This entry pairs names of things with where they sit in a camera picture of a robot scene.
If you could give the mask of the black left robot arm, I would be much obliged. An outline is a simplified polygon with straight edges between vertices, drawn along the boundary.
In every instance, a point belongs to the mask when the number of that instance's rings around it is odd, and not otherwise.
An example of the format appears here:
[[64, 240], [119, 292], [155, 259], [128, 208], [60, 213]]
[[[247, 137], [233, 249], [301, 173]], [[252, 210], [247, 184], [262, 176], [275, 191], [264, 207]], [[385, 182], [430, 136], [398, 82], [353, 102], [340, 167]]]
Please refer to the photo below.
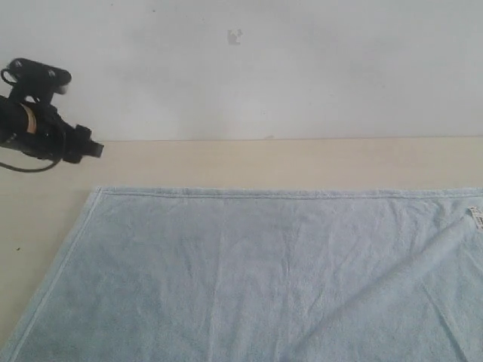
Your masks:
[[78, 164], [83, 157], [100, 158], [103, 145], [91, 129], [66, 123], [52, 106], [1, 98], [1, 147], [29, 157]]

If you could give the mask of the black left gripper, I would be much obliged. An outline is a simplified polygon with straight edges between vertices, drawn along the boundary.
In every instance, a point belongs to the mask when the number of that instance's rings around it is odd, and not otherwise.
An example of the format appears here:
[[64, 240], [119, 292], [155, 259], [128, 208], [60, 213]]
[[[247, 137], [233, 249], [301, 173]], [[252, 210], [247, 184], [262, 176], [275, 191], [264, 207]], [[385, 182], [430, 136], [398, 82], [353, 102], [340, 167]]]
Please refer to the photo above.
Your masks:
[[22, 153], [49, 161], [78, 164], [83, 157], [100, 158], [104, 145], [91, 139], [90, 128], [66, 123], [54, 110], [47, 112], [22, 105], [27, 116]]

